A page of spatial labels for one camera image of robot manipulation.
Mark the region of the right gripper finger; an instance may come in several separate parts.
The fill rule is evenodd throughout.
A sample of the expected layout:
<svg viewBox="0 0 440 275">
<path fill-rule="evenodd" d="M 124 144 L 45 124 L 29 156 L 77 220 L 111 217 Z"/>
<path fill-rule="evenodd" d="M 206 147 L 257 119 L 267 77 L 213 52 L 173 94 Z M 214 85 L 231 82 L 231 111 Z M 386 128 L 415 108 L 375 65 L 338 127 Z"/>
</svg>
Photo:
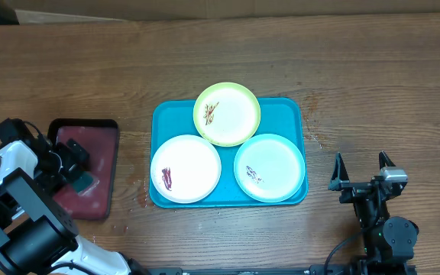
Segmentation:
<svg viewBox="0 0 440 275">
<path fill-rule="evenodd" d="M 383 169 L 384 167 L 394 167 L 395 164 L 393 163 L 393 161 L 389 158 L 389 156 L 387 155 L 387 153 L 382 150 L 379 153 L 379 167 L 380 169 Z"/>
<path fill-rule="evenodd" d="M 345 163 L 342 159 L 341 153 L 335 155 L 335 166 L 330 181 L 331 184 L 349 184 L 349 176 L 345 168 Z"/>
</svg>

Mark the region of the green scouring sponge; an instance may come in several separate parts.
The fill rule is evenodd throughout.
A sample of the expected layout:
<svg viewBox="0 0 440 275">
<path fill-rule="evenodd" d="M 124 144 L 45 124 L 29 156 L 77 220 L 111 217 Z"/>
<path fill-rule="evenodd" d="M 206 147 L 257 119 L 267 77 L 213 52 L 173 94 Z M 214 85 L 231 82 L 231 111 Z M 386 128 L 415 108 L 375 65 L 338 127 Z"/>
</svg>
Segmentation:
<svg viewBox="0 0 440 275">
<path fill-rule="evenodd" d="M 90 187 L 94 179 L 92 175 L 87 172 L 83 172 L 76 180 L 71 183 L 72 188 L 76 193 L 80 193 Z"/>
</svg>

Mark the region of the white plate with red stain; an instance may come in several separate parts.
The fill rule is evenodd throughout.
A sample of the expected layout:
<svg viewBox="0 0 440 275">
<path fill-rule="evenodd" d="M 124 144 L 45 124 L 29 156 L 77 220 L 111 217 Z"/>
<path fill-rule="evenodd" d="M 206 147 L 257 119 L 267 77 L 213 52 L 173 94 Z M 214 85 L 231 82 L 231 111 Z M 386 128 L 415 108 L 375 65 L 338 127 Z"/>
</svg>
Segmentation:
<svg viewBox="0 0 440 275">
<path fill-rule="evenodd" d="M 218 151 L 202 137 L 183 134 L 164 142 L 153 155 L 150 178 L 165 199 L 189 204 L 208 196 L 222 173 Z"/>
</svg>

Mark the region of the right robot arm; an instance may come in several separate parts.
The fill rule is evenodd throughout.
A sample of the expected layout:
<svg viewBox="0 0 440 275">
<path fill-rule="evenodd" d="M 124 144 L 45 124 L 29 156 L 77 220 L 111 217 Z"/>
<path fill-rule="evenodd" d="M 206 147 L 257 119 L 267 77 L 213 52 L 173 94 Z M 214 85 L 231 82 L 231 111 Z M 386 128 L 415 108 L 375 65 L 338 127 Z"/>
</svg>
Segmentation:
<svg viewBox="0 0 440 275">
<path fill-rule="evenodd" d="M 335 166 L 328 185 L 339 191 L 339 202 L 351 204 L 361 230 L 338 244 L 327 256 L 323 274 L 416 274 L 416 267 L 408 261 L 414 257 L 419 227 L 409 219 L 391 216 L 387 201 L 400 196 L 408 183 L 405 170 L 398 167 L 386 152 L 379 153 L 380 172 L 367 182 L 349 180 L 340 153 L 335 156 Z M 330 264 L 334 254 L 346 244 L 361 238 L 365 254 L 352 257 L 349 264 L 336 267 Z"/>
</svg>

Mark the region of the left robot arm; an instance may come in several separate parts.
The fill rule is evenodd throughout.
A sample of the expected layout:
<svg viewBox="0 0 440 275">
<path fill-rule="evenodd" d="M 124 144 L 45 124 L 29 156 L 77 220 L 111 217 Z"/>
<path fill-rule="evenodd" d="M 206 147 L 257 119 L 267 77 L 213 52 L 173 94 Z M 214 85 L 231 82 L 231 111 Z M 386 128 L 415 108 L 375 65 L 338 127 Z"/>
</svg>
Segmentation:
<svg viewBox="0 0 440 275">
<path fill-rule="evenodd" d="M 58 118 L 41 133 L 0 123 L 0 270 L 6 274 L 144 274 L 136 260 L 79 234 L 109 214 L 118 154 L 111 119 Z"/>
</svg>

